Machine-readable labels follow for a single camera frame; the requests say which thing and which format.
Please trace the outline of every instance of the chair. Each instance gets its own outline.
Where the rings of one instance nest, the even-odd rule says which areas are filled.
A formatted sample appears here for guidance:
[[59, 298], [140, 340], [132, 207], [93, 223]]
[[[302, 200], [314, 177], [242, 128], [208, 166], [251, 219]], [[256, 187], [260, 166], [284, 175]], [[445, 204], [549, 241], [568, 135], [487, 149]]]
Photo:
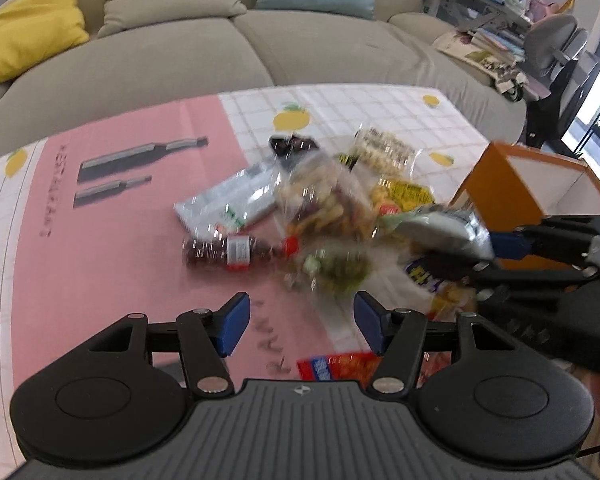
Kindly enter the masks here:
[[520, 64], [528, 78], [527, 146], [540, 148], [564, 134], [559, 119], [596, 65], [588, 58], [578, 62], [588, 38], [589, 33], [570, 14], [547, 16], [529, 29], [524, 42], [526, 61]]

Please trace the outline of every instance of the small bottle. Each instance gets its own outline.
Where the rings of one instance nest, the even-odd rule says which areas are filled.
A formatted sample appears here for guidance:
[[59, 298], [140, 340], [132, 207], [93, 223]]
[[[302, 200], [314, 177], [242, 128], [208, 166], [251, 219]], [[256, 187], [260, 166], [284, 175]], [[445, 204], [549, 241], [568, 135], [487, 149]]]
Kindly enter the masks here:
[[288, 258], [297, 253], [298, 249], [298, 239], [295, 236], [285, 238], [279, 245], [272, 247], [250, 235], [230, 235], [215, 240], [190, 238], [184, 243], [182, 256], [189, 267], [240, 270]]

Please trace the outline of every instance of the bottle label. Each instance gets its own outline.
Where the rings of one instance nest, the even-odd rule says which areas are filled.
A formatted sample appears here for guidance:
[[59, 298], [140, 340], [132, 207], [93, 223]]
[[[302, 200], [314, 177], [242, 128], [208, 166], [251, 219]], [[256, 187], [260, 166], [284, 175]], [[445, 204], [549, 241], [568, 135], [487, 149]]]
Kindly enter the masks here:
[[250, 263], [249, 237], [229, 236], [226, 239], [226, 264], [232, 269], [249, 267]]

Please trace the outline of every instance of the transparent packaging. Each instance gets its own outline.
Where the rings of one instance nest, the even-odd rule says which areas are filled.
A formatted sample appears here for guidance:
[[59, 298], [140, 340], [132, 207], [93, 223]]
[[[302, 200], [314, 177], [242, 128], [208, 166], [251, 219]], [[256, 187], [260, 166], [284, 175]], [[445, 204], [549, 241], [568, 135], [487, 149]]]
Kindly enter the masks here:
[[173, 208], [187, 231], [199, 240], [239, 233], [273, 211], [280, 172], [278, 161], [271, 156]]
[[296, 272], [288, 274], [286, 282], [312, 292], [355, 292], [373, 270], [369, 252], [365, 244], [334, 238], [316, 240], [296, 254]]
[[402, 142], [391, 132], [361, 124], [349, 155], [357, 157], [378, 174], [392, 178], [413, 176], [419, 150]]
[[275, 190], [289, 236], [366, 239], [376, 215], [359, 181], [323, 152], [307, 154]]
[[386, 232], [414, 240], [426, 250], [494, 259], [489, 231], [472, 211], [426, 205], [381, 220]]

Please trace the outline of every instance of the magazine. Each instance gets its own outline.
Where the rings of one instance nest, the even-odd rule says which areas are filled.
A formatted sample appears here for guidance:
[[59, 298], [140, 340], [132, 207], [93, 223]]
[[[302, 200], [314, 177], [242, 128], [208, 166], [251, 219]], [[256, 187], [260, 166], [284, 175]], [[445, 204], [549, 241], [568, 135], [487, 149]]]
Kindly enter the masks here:
[[473, 44], [472, 39], [471, 35], [464, 32], [449, 32], [437, 38], [433, 42], [433, 47], [490, 76], [495, 89], [501, 94], [526, 84], [525, 74], [516, 67], [515, 63], [505, 62], [491, 50]]

